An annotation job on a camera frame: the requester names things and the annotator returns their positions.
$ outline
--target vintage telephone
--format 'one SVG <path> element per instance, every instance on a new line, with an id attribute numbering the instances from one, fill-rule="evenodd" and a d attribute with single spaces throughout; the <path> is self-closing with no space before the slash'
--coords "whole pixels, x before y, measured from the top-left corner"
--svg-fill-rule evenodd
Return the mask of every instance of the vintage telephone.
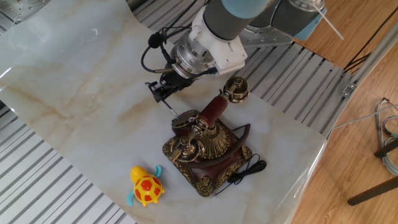
<path id="1" fill-rule="evenodd" d="M 240 103 L 248 97 L 248 83 L 241 77 L 231 77 L 220 92 L 202 112 L 190 110 L 173 119 L 175 136 L 163 146 L 163 153 L 204 197 L 252 156 L 244 144 L 250 124 L 240 127 L 244 133 L 238 138 L 218 119 L 229 102 Z"/>

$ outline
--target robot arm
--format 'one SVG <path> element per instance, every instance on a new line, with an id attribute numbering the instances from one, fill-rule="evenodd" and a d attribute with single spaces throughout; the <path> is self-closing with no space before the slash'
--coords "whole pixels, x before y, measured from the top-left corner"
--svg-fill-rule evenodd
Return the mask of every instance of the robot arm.
<path id="1" fill-rule="evenodd" d="M 160 40 L 160 44 L 152 44 L 152 48 L 160 46 L 168 62 L 165 69 L 157 71 L 164 72 L 159 84 L 147 83 L 155 100 L 163 101 L 203 75 L 224 75 L 243 68 L 248 55 L 239 34 L 269 35 L 252 30 L 271 28 L 273 31 L 272 26 L 276 26 L 282 32 L 295 35 L 318 16 L 311 8 L 313 1 L 211 0 L 200 9 L 191 31 L 178 40 L 170 55 L 162 47 L 160 34 L 152 35 L 152 39 Z M 315 1 L 320 2 L 319 8 L 323 7 L 322 0 Z"/>

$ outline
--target marble surface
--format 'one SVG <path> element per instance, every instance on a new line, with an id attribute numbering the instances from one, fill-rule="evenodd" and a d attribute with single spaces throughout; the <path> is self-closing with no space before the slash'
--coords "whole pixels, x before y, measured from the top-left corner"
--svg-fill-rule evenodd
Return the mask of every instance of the marble surface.
<path id="1" fill-rule="evenodd" d="M 162 153 L 173 116 L 144 84 L 159 79 L 139 63 L 150 34 L 124 0 L 52 0 L 0 38 L 0 99 L 140 224 L 290 223 L 326 139 L 254 95 L 229 104 L 222 121 L 251 123 L 246 144 L 268 166 L 199 196 Z M 165 63 L 156 50 L 147 58 Z M 205 77 L 167 101 L 178 113 L 201 110 L 227 78 Z M 127 205 L 136 165 L 163 167 L 159 204 Z"/>

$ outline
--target toy turtle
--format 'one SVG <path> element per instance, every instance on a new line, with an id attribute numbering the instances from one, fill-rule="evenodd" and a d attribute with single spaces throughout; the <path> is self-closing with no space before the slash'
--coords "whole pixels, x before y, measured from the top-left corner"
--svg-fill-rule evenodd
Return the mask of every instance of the toy turtle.
<path id="1" fill-rule="evenodd" d="M 142 202 L 144 207 L 147 206 L 147 203 L 158 203 L 160 195 L 165 192 L 158 179 L 161 174 L 162 168 L 160 166 L 156 167 L 155 175 L 148 174 L 140 166 L 133 167 L 131 169 L 131 181 L 134 183 L 134 190 L 127 196 L 127 203 L 132 206 L 134 195 L 138 201 Z"/>

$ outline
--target blue turtle flipper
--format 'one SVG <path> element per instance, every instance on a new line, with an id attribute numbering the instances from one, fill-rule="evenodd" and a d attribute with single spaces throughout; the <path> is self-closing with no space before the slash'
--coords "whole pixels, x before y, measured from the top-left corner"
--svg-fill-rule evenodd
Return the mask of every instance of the blue turtle flipper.
<path id="1" fill-rule="evenodd" d="M 160 177 L 162 175 L 162 168 L 160 166 L 156 166 L 155 177 Z"/>
<path id="2" fill-rule="evenodd" d="M 132 199 L 134 198 L 134 190 L 132 190 L 127 196 L 127 204 L 132 206 Z"/>

